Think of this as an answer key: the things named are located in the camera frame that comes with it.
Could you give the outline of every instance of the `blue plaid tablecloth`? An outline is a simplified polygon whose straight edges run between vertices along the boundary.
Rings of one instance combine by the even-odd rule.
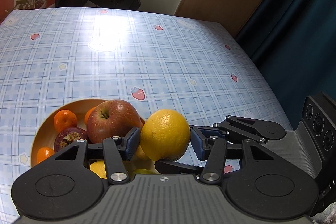
[[[175,109],[189,124],[226,115],[291,126],[261,73],[218,23],[96,8],[15,10],[0,25],[0,222],[18,216],[13,181],[43,120],[83,98],[129,101],[143,118]],[[191,146],[179,160],[202,165]],[[228,160],[233,170],[237,160]]]

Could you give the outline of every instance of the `triangular cutout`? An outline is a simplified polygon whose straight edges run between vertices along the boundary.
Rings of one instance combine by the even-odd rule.
[[[250,146],[251,147],[251,152],[252,156],[255,160],[273,160],[270,155],[265,153],[264,151],[260,150],[257,146]]]
[[[73,146],[61,155],[59,155],[55,160],[75,160],[77,156],[79,146]]]
[[[249,119],[244,119],[244,118],[237,118],[238,121],[244,122],[244,123],[248,123],[250,125],[254,125],[255,121],[253,120],[249,120]]]

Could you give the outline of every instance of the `green fruit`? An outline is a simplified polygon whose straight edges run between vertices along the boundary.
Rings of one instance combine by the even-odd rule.
[[[135,170],[133,170],[133,171],[130,172],[129,176],[130,176],[131,179],[133,179],[136,174],[157,175],[152,170],[148,170],[148,169],[135,169]]]

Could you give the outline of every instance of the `apple stem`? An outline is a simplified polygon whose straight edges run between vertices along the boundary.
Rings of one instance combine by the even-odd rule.
[[[103,118],[107,119],[109,116],[105,115],[104,113],[101,112],[101,115],[103,116]]]

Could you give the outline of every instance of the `camera lens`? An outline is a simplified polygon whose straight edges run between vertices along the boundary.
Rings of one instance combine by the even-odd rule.
[[[314,132],[317,136],[320,136],[324,127],[323,117],[320,113],[316,114],[314,119]]]
[[[313,106],[311,104],[307,106],[306,116],[308,120],[310,120],[311,117],[313,116]]]
[[[333,147],[333,144],[334,144],[334,134],[329,130],[324,135],[323,147],[325,150],[329,151]]]

